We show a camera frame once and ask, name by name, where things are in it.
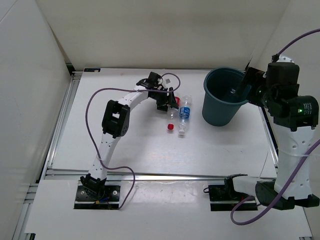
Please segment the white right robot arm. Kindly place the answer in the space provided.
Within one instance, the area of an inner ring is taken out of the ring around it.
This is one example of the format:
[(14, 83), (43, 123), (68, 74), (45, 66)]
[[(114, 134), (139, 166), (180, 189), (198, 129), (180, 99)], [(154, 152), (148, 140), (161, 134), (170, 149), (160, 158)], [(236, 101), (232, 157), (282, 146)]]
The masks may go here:
[(277, 210), (320, 205), (310, 187), (310, 165), (306, 162), (319, 122), (319, 104), (313, 96), (299, 95), (299, 72), (293, 62), (271, 62), (266, 71), (253, 67), (245, 70), (234, 94), (238, 96), (250, 87), (248, 102), (267, 109), (273, 118), (278, 134), (278, 171), (275, 180), (244, 174), (229, 176), (224, 180), (224, 193), (230, 200), (244, 194)]

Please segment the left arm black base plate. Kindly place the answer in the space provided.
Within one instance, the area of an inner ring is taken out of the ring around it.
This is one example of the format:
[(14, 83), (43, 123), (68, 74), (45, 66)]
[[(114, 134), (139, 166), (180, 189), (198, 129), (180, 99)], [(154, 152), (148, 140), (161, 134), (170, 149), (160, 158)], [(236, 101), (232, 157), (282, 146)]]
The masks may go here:
[(73, 208), (75, 210), (117, 210), (121, 186), (105, 181), (78, 183)]

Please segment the red label plastic bottle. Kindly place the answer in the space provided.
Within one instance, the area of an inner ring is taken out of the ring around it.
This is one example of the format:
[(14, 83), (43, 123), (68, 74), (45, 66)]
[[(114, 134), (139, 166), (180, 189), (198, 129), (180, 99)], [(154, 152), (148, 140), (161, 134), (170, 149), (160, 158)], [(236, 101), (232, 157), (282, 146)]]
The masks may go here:
[(180, 96), (175, 96), (172, 103), (168, 105), (167, 109), (167, 131), (172, 133), (177, 125), (179, 118), (179, 107), (180, 107), (181, 98)]

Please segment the blue label crushed bottle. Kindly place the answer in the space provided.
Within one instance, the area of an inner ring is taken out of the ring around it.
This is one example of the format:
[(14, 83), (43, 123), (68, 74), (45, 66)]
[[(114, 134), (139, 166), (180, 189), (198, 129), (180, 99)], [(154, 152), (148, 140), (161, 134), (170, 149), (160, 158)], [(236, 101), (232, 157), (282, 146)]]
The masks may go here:
[(179, 125), (178, 125), (178, 135), (184, 137), (186, 135), (189, 118), (191, 114), (192, 97), (186, 95), (180, 100), (179, 107)]

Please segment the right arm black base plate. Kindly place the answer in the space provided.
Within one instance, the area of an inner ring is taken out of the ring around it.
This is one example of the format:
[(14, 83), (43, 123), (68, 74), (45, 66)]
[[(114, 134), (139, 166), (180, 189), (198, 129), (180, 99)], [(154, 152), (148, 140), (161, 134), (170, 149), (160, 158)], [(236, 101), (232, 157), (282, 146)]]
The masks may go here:
[(203, 192), (209, 195), (211, 212), (230, 212), (248, 197), (245, 193), (231, 191), (226, 185), (208, 185)]

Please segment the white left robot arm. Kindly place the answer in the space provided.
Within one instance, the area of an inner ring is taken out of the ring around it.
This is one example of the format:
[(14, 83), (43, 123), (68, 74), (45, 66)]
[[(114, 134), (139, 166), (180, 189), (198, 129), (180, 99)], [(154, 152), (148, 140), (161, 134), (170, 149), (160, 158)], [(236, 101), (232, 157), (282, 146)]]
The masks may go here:
[(169, 87), (169, 81), (162, 75), (150, 72), (147, 78), (139, 80), (133, 89), (124, 89), (126, 95), (118, 100), (109, 100), (103, 114), (102, 136), (99, 144), (94, 140), (90, 129), (87, 130), (96, 151), (91, 169), (80, 182), (85, 192), (94, 201), (107, 200), (106, 181), (110, 160), (122, 137), (129, 130), (131, 111), (147, 99), (156, 102), (156, 108), (166, 112), (169, 108), (178, 108), (175, 91), (178, 87)]

